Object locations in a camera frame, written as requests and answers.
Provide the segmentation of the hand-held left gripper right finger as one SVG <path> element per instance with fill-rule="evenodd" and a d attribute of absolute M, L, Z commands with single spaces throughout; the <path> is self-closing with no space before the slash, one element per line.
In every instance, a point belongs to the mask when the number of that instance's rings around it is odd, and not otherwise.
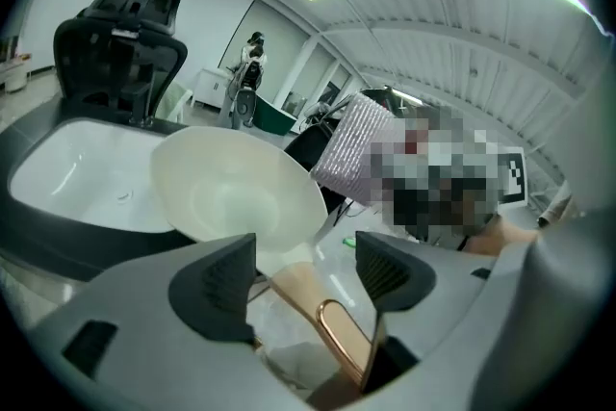
<path fill-rule="evenodd" d="M 366 394 L 472 394 L 503 327 L 503 260 L 356 234 L 376 311 Z"/>

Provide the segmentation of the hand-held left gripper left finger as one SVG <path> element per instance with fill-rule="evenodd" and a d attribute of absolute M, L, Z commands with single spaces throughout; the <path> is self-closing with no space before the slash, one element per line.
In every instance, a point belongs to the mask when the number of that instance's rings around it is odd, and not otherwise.
<path fill-rule="evenodd" d="M 91 410 L 302 410 L 254 352 L 251 234 L 105 270 L 30 341 Z"/>

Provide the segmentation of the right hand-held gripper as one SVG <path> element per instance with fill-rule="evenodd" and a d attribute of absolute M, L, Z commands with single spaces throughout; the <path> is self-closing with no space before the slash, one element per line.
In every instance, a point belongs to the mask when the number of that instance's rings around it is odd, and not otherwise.
<path fill-rule="evenodd" d="M 417 110 L 384 130 L 384 204 L 420 242 L 454 245 L 526 205 L 526 159 L 448 110 Z"/>

